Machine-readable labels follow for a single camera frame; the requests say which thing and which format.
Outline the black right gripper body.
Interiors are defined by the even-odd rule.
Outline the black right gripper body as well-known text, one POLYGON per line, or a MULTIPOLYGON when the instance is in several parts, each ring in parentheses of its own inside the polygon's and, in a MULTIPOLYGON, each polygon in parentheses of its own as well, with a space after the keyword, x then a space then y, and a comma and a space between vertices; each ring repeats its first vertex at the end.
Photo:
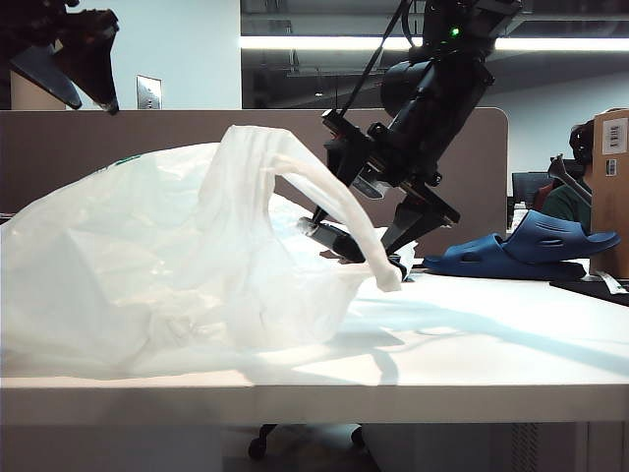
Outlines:
POLYGON ((339 110, 321 115, 332 134, 329 142, 350 142, 367 151, 367 162, 351 185, 370 199, 380 199, 389 188, 406 196, 427 196, 441 182, 438 162, 461 132, 474 106, 438 105, 435 109, 405 105, 392 122, 370 124, 366 131, 339 110))

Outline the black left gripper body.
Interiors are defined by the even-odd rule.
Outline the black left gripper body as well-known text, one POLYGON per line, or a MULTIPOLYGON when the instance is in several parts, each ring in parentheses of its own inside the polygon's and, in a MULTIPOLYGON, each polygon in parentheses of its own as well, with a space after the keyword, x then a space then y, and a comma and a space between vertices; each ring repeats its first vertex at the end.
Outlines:
POLYGON ((95 46, 119 30, 111 9, 83 9, 80 1, 2 1, 1 53, 19 54, 32 46, 95 46))

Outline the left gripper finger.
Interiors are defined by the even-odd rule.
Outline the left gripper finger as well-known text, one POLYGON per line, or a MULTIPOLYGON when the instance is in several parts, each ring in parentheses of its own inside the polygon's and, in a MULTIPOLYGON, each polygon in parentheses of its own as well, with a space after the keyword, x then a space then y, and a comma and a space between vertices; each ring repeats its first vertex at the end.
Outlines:
POLYGON ((61 40, 62 47, 56 52, 58 68, 111 115, 119 111, 110 56, 114 38, 114 35, 68 36, 61 40))
POLYGON ((53 60, 52 45, 30 46, 9 60, 14 72, 45 90, 72 109, 83 103, 71 80, 53 60))

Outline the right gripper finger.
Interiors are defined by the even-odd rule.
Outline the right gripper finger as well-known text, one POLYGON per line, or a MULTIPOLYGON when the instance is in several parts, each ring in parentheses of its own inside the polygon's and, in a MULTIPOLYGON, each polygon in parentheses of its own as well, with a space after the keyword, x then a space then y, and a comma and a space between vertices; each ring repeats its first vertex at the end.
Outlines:
POLYGON ((435 194, 407 195, 397 205, 393 220, 381 237, 387 256, 441 226, 460 220, 460 213, 435 194))
POLYGON ((327 142, 327 168, 346 188, 349 188, 367 162, 364 147, 350 142, 327 142))

